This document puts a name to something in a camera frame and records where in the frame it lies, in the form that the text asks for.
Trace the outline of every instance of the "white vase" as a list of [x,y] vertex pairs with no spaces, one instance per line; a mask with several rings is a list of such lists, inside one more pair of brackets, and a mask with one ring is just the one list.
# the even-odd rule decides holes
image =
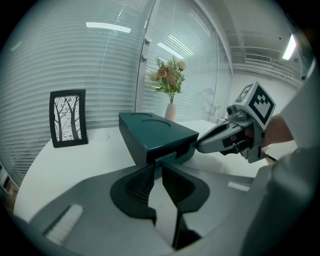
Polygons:
[[165,111],[165,119],[168,119],[170,121],[175,121],[176,120],[176,105],[173,103],[169,103],[168,106],[166,107]]

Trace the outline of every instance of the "ceiling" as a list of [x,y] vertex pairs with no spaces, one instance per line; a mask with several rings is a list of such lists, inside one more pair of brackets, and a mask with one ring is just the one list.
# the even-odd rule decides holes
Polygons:
[[291,32],[282,9],[271,0],[209,0],[226,33],[233,68],[245,63],[245,54],[273,58],[300,79],[297,49],[282,59]]

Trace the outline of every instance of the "vent grille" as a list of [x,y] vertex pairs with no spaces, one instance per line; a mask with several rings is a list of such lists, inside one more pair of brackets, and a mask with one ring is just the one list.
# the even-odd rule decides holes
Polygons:
[[260,55],[255,55],[255,54],[246,54],[245,55],[245,59],[246,60],[255,60],[255,61],[259,61],[259,62],[266,62],[266,63],[270,63],[271,62],[271,58],[270,57],[266,57],[266,56],[260,56]]
[[46,238],[61,246],[74,229],[83,211],[84,208],[82,206],[71,205],[57,223],[45,234]]

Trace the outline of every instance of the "white table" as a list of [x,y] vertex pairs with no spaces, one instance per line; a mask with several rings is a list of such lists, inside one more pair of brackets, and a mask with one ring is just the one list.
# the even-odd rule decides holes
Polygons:
[[[199,132],[199,136],[215,126],[204,120],[184,121],[179,124]],[[42,207],[78,182],[135,165],[118,127],[88,130],[87,133],[87,145],[54,148],[51,140],[45,145],[20,186],[14,206],[16,216],[29,222]],[[108,133],[110,138],[102,142],[92,141],[99,133]],[[255,177],[258,169],[267,165],[267,162],[261,160],[249,164],[240,154],[223,156],[219,152],[201,154],[196,151],[184,165],[212,172]],[[160,183],[161,179],[155,183],[155,187]],[[149,205],[162,208],[160,211],[169,211],[163,209],[166,204],[173,206],[172,202],[168,202],[168,194],[163,187],[155,187],[150,194],[150,200],[152,198],[154,203]]]

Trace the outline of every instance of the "framed picture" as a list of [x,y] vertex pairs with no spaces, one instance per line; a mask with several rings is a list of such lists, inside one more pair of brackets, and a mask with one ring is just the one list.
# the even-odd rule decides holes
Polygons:
[[86,90],[60,90],[50,93],[49,121],[55,148],[88,144]]

